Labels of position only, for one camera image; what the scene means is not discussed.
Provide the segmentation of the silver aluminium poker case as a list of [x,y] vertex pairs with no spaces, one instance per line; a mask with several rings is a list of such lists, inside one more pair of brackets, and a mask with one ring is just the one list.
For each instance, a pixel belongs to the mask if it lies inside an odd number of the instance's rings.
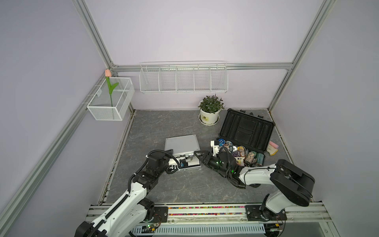
[[178,160],[178,162],[181,158],[195,158],[198,160],[198,166],[191,169],[201,168],[201,163],[194,154],[195,151],[200,150],[199,143],[195,134],[166,138],[165,150],[168,152],[172,151],[172,155]]

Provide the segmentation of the black poker set case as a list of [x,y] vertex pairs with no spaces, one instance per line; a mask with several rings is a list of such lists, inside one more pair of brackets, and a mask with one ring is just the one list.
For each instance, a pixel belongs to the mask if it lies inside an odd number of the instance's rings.
[[261,116],[228,109],[219,138],[230,141],[235,146],[243,146],[248,151],[264,154],[274,127],[274,122]]

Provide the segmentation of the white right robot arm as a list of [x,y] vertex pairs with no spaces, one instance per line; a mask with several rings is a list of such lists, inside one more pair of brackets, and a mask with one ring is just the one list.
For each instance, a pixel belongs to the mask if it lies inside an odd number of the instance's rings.
[[308,207],[313,198],[315,179],[284,159],[270,166],[242,167],[225,148],[220,149],[218,156],[213,156],[208,151],[196,151],[194,155],[203,165],[237,188],[265,184],[274,185],[278,189],[273,195],[267,194],[261,205],[249,205],[245,208],[248,221],[267,222],[277,217],[286,220],[285,208],[291,205]]

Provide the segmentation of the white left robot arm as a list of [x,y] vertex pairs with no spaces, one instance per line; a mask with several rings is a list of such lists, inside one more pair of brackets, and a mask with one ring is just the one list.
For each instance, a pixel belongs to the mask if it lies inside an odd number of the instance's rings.
[[153,150],[138,171],[129,178],[127,190],[103,214],[91,223],[83,222],[76,229],[76,237],[125,237],[143,221],[155,217],[155,204],[146,198],[166,172],[173,174],[180,167],[173,150]]

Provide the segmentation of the purple poker chip stack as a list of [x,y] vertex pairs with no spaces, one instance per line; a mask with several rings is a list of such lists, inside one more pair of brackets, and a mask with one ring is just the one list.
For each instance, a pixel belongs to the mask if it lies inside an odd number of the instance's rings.
[[245,151],[236,150],[232,152],[232,155],[236,158],[244,158],[245,157]]

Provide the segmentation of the mixed poker chip row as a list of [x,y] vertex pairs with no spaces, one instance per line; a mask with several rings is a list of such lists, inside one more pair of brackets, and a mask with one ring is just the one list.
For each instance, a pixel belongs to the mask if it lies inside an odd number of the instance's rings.
[[255,151],[250,151],[247,153],[244,159],[246,166],[253,166],[257,162],[257,153]]

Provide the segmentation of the green poker chip row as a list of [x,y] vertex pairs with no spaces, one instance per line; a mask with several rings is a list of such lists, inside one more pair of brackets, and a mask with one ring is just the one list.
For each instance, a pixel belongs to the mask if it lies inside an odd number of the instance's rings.
[[255,163],[256,166],[263,166],[264,165],[264,160],[265,160],[265,155],[262,153],[257,153],[257,161]]

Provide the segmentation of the blue round dealer chip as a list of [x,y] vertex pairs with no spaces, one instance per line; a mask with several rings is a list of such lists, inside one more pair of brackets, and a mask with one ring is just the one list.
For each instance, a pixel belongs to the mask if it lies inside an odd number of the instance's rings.
[[218,142],[219,142],[219,146],[222,147],[225,145],[226,141],[222,138],[218,139]]

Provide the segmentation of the playing card deck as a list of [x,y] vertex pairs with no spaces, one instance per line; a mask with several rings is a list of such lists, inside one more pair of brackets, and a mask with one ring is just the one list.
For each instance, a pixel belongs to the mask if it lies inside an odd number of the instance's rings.
[[245,166],[243,157],[235,157],[235,159],[239,166]]

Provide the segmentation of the white plant pot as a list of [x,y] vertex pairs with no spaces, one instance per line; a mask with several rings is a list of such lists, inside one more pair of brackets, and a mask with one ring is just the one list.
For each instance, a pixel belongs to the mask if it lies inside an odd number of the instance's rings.
[[219,119],[219,113],[220,113],[221,110],[218,110],[214,113],[208,113],[208,112],[205,112],[204,110],[200,109],[200,120],[201,122],[203,122],[204,124],[207,124],[207,125],[212,125],[212,124],[215,124],[217,123],[218,119]]

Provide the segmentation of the green potted plant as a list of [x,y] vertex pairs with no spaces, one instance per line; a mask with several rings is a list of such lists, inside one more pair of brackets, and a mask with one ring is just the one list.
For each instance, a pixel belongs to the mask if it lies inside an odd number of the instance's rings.
[[209,114],[215,114],[225,109],[222,98],[219,98],[216,94],[204,97],[198,107]]

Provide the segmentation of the white cotton work glove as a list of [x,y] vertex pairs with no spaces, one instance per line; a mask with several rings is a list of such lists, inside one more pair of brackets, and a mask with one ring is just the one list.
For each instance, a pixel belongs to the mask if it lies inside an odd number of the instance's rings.
[[268,145],[266,151],[269,153],[270,156],[274,156],[278,152],[278,149],[271,145]]

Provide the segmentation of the purple pink garden trowel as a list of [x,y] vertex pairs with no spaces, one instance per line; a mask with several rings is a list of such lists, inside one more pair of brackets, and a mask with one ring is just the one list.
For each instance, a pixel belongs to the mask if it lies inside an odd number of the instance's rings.
[[275,149],[278,149],[279,148],[279,145],[277,145],[276,143],[272,142],[272,141],[269,141],[269,144],[275,148]]

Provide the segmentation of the artificial pink tulip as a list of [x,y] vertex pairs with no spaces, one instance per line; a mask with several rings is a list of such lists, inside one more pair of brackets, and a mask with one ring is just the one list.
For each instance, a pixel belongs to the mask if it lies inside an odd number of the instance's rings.
[[111,100],[111,106],[113,106],[113,97],[112,97],[112,94],[113,94],[113,91],[119,85],[119,83],[112,84],[111,80],[110,80],[110,77],[112,77],[112,73],[111,73],[111,71],[109,69],[106,69],[105,70],[105,79],[106,79],[106,83],[107,83],[107,86],[108,86],[108,92],[109,92],[109,96],[110,96],[110,100]]

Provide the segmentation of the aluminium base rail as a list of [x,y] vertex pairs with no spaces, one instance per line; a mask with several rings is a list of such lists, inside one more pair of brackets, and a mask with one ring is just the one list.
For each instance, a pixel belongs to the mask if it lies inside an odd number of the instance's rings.
[[[156,205],[162,218],[167,223],[179,224],[185,222],[247,222],[246,203],[230,204],[163,204]],[[282,211],[289,222],[331,222],[326,207],[321,202],[312,202],[308,207],[291,205]]]

